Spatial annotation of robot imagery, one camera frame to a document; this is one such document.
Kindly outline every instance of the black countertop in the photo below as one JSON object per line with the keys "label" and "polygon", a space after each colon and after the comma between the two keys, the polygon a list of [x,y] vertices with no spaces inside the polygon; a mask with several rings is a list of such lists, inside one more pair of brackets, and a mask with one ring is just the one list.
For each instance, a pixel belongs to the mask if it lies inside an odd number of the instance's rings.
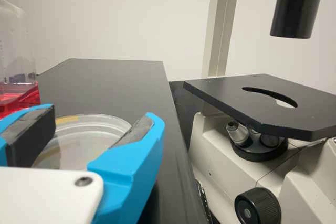
{"label": "black countertop", "polygon": [[102,113],[131,124],[149,111],[161,117],[163,160],[139,223],[207,223],[161,62],[69,59],[39,75],[38,85],[56,116]]}

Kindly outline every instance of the screw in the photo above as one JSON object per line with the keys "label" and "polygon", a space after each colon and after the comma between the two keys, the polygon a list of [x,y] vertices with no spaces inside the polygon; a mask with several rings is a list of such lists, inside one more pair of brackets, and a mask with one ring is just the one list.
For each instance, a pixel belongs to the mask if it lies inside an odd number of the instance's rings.
{"label": "screw", "polygon": [[78,180],[76,180],[75,185],[76,186],[87,186],[92,183],[93,179],[90,177],[81,177]]}

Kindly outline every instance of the white microscope base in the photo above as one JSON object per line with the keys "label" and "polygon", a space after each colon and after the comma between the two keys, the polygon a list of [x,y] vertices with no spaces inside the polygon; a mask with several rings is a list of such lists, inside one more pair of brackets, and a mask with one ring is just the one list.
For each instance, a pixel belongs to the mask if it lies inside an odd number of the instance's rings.
{"label": "white microscope base", "polygon": [[250,162],[233,151],[225,131],[228,121],[230,117],[224,114],[197,113],[189,149],[195,177],[205,189],[210,210],[222,224],[239,223],[234,199],[256,186],[268,188],[278,198],[282,224],[336,223],[333,140],[314,147],[289,140],[288,150],[277,159]]}

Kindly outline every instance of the black rubber pad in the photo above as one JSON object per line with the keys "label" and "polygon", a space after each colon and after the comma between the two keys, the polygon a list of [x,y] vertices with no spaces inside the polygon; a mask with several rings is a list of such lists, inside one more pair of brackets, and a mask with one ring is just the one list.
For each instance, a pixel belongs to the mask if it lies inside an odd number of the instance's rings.
{"label": "black rubber pad", "polygon": [[30,111],[8,127],[2,137],[6,140],[8,166],[31,167],[55,133],[54,106]]}

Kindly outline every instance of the blue clamp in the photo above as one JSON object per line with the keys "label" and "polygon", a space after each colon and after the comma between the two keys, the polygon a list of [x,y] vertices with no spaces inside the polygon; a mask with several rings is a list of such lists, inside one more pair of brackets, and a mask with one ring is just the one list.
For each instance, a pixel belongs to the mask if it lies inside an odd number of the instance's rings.
{"label": "blue clamp", "polygon": [[164,133],[159,117],[153,113],[145,116],[153,125],[141,140],[110,148],[88,164],[88,170],[104,181],[93,224],[134,224],[140,217],[159,171]]}
{"label": "blue clamp", "polygon": [[53,137],[55,127],[52,104],[22,109],[3,118],[0,121],[0,166],[30,167]]}

